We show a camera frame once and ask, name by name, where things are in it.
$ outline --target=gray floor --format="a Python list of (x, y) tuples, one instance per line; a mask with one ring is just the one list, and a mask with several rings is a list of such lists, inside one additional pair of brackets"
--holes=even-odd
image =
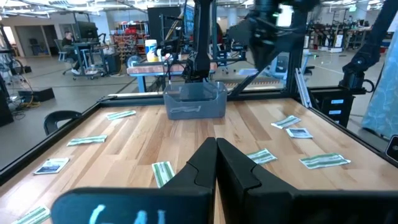
[[(315, 66), (312, 77), (307, 81), (308, 86), (335, 86), (343, 78), (342, 66), (347, 64), (354, 52), (343, 52), (342, 54), (328, 54), (317, 52), (317, 58), (311, 58), (308, 65)], [(25, 117), (21, 120), (15, 120), (13, 123), (0, 128), (0, 170), (18, 156), (34, 147), (45, 138), (42, 127), (45, 116), (57, 110), (75, 110), (84, 111), (95, 103), (102, 96), (111, 93), (121, 92), (129, 93), (137, 91), (137, 82), (135, 79), (124, 77), (104, 77), (95, 80), (78, 78), (72, 79), (71, 73), (65, 76), (62, 72), (69, 67), (69, 64), (58, 61), (58, 58), (22, 58), (24, 65), (32, 67), (32, 73), (25, 77), (33, 88), (52, 87), (55, 93), (55, 99), (43, 102), (40, 107), (25, 112)], [(229, 66), (229, 74), (222, 72), (219, 68), (214, 79), (234, 79), (242, 78), (233, 73), (234, 69), (252, 68), (247, 62), (238, 62)], [(366, 72), (366, 78), (376, 82), (381, 71), (382, 63), (379, 62)], [(276, 88), (282, 88), (282, 83), (268, 84)], [(18, 90), (29, 89), (27, 85), (14, 83), (8, 86), (9, 92), (16, 95)], [(362, 115), (370, 101), (371, 94), (357, 96), (348, 128), (360, 135), (362, 138), (370, 140), (373, 145), (380, 149), (387, 146), (387, 142), (379, 139), (377, 136), (369, 134), (360, 127)]]

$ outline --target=light blue fabric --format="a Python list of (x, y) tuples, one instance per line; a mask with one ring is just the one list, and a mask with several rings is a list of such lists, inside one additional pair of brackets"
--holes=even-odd
[(362, 127), (391, 138), (398, 134), (398, 31), (389, 47), (379, 85), (362, 120)]

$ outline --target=clear plastic bin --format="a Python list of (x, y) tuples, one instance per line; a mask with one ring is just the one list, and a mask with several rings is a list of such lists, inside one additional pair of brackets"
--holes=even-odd
[(221, 82), (169, 85), (163, 92), (169, 119), (222, 118), (228, 91)]

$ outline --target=desk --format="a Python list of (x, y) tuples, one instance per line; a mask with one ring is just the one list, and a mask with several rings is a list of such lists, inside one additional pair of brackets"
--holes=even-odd
[[(135, 116), (108, 121), (110, 113)], [(313, 139), (291, 139), (271, 122), (295, 115)], [(107, 134), (102, 144), (66, 147), (69, 140)], [(230, 101), (218, 119), (171, 121), (163, 105), (100, 108), (0, 187), (0, 217), (10, 223), (30, 209), (51, 207), (62, 193), (84, 186), (157, 187), (151, 164), (170, 161), (178, 173), (207, 137), (225, 138), (243, 153), (268, 148), (278, 160), (265, 169), (298, 189), (398, 190), (398, 169), (292, 99)], [(300, 158), (337, 152), (352, 163), (309, 170)], [(33, 175), (48, 158), (69, 157), (59, 174)], [(224, 223), (216, 194), (215, 223)]]
[[(186, 60), (188, 55), (181, 55), (181, 60)], [(146, 83), (145, 77), (155, 77), (155, 76), (163, 76), (166, 71), (167, 67), (163, 65), (151, 65), (150, 62), (144, 61), (142, 62), (144, 65), (135, 66), (132, 68), (127, 68), (127, 74), (131, 77), (137, 77), (138, 81), (138, 89), (140, 93), (146, 92)], [(215, 73), (217, 70), (217, 63), (212, 62), (210, 63), (210, 73)], [(180, 64), (174, 64), (170, 68), (170, 74), (181, 75), (184, 71), (184, 67)]]
[[(90, 60), (91, 60), (91, 64), (94, 65), (94, 57), (93, 57), (93, 52), (91, 51), (91, 48), (94, 46), (99, 45), (99, 42), (82, 42), (82, 43), (74, 43), (71, 47), (64, 47), (65, 49), (73, 49), (73, 51), (75, 52), (75, 54), (77, 55), (78, 58), (78, 63), (80, 65), (81, 68), (81, 73), (80, 75), (74, 75), (75, 77), (93, 77), (94, 75), (86, 75), (83, 63), (82, 63), (82, 59), (80, 56), (80, 50), (82, 48), (86, 48), (88, 49), (88, 52), (90, 54)], [(102, 68), (104, 70), (104, 74), (106, 75), (108, 73), (108, 69), (106, 68), (106, 62), (105, 62), (105, 57), (104, 57), (104, 52), (102, 47), (98, 47), (97, 48), (101, 54), (101, 60), (102, 60)]]

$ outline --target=workbench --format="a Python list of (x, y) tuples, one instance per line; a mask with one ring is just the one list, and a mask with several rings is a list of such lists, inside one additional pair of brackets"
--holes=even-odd
[[(172, 121), (159, 93), (123, 94), (102, 99), (33, 148), (31, 162), (0, 187), (1, 223), (17, 220), (38, 205), (51, 208), (62, 193), (78, 187), (157, 188), (151, 164), (170, 161), (178, 173), (207, 137), (225, 138), (243, 153), (267, 148), (278, 160), (265, 169), (298, 189), (398, 190), (398, 169), (364, 141), (291, 98), (229, 101), (218, 119)], [(107, 114), (136, 110), (114, 121)], [(272, 122), (299, 117), (313, 139), (292, 139)], [(73, 138), (108, 135), (105, 143), (67, 147)], [(299, 159), (337, 152), (352, 162), (324, 169), (307, 169)], [(48, 158), (69, 157), (58, 174), (33, 175)], [(224, 223), (220, 194), (216, 193), (215, 223)]]
[[(185, 60), (188, 55), (181, 55), (181, 62), (176, 63), (170, 68), (171, 76), (180, 76), (184, 71)], [(167, 71), (167, 66), (164, 65), (165, 62), (148, 62), (146, 59), (143, 60), (139, 65), (127, 68), (127, 74), (131, 77), (137, 77), (138, 90), (140, 93), (145, 93), (146, 82), (145, 77), (157, 77), (164, 76)], [(210, 74), (215, 73), (217, 70), (217, 63), (210, 63)]]

